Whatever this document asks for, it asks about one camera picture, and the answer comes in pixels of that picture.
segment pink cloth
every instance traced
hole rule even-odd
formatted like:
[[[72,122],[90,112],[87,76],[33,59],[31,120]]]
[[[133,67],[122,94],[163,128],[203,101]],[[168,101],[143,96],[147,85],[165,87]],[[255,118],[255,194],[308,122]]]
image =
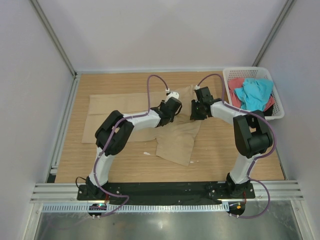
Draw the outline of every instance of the pink cloth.
[[[240,108],[241,107],[241,101],[238,98],[238,96],[235,94],[235,89],[242,88],[242,84],[244,83],[245,79],[243,77],[238,77],[231,79],[228,82],[229,87],[229,93],[232,101],[232,105]],[[263,111],[268,110],[273,104],[275,104],[274,98],[270,95],[269,101],[265,105],[265,109]]]

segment teal towel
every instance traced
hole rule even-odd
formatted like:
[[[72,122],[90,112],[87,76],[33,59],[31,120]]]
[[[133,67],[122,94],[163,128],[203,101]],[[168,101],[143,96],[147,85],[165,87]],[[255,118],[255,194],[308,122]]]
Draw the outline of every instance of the teal towel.
[[[268,79],[246,78],[241,88],[236,88],[234,93],[242,102],[243,110],[263,111],[269,101],[274,83]]]

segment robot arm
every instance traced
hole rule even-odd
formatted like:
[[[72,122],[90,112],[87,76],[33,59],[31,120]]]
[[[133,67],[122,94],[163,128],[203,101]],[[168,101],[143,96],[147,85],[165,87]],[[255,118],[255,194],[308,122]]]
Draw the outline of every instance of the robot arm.
[[[96,158],[103,151],[103,148],[116,123],[123,118],[132,118],[123,120],[118,125],[118,129],[113,134],[104,154],[100,156],[96,165],[95,173],[99,184],[104,187],[108,182],[111,165],[116,155],[124,149],[132,132],[145,128],[162,127],[168,123],[172,123],[175,115],[177,114],[176,112],[179,111],[181,107],[182,103],[179,101],[179,94],[177,92],[171,92],[167,95],[166,100],[162,100],[158,107],[152,107],[149,112],[121,114],[117,110],[113,111],[95,133],[97,145]],[[90,175],[86,178],[85,185],[85,194],[88,198],[100,199],[101,195],[104,195],[104,193],[98,188],[93,169]]]
[[[256,157],[265,153],[273,144],[268,126],[259,118],[230,109],[220,98],[214,99],[208,87],[195,88],[197,100],[191,102],[191,120],[214,117],[233,125],[235,145],[239,152],[235,165],[226,177],[228,191],[232,197],[240,196],[250,180],[248,170]],[[262,111],[253,113],[264,118]]]

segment white basket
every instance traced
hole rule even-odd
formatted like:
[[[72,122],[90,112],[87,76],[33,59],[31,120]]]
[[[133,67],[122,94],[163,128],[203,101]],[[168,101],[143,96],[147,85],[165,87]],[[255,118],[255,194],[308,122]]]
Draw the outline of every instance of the white basket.
[[[228,67],[223,70],[223,78],[225,84],[226,94],[229,99],[229,103],[232,105],[232,100],[229,93],[228,82],[235,78],[255,78],[255,79],[268,79],[273,82],[270,73],[264,67]],[[273,85],[273,89],[271,95],[274,98],[274,105],[272,116],[266,116],[266,120],[273,120],[273,119],[281,119],[285,116],[284,108],[282,107],[277,89],[275,85]]]

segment wooden tabletop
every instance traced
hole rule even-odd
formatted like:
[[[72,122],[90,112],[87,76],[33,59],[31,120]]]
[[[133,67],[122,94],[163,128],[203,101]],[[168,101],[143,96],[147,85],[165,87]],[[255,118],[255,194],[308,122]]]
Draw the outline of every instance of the wooden tabletop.
[[[213,72],[159,72],[171,90],[196,85]],[[86,178],[93,167],[96,145],[85,144],[82,136],[89,107],[89,95],[145,93],[147,77],[151,73],[83,74],[74,102],[55,182],[74,183],[76,177]],[[208,86],[214,98],[222,94],[221,80],[214,76],[201,86]],[[150,91],[164,91],[163,83],[152,78]],[[195,138],[191,162],[182,166],[155,155],[156,140],[129,142],[115,158],[110,182],[196,182],[224,181],[233,168],[238,151],[233,126],[218,118],[201,123]],[[259,180],[283,180],[277,153],[258,161],[251,175]]]

